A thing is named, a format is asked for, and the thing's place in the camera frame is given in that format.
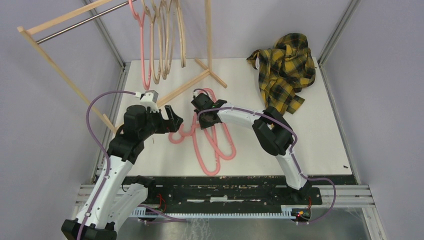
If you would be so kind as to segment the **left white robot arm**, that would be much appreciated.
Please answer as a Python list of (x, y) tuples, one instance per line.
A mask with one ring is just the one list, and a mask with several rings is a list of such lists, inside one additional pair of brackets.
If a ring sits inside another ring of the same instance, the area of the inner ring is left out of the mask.
[(157, 198), (155, 180), (137, 176), (127, 193), (115, 201), (127, 174), (145, 148), (144, 141), (154, 134), (175, 133), (183, 119), (165, 105), (167, 119), (160, 110), (143, 105), (131, 105), (123, 116), (106, 151), (106, 166), (102, 170), (85, 206), (75, 219), (66, 219), (61, 231), (68, 240), (115, 240), (119, 229), (142, 202), (150, 204)]

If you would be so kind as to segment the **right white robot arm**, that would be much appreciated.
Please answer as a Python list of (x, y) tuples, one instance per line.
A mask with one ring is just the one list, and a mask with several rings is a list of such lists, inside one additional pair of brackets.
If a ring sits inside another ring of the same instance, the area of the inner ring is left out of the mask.
[(216, 124), (235, 124), (252, 130), (262, 149), (274, 156), (280, 165), (289, 189), (289, 199), (295, 204), (302, 204), (309, 198), (312, 185), (294, 156), (298, 137), (276, 108), (242, 108), (222, 99), (213, 101), (204, 93), (195, 96), (191, 104), (202, 129)]

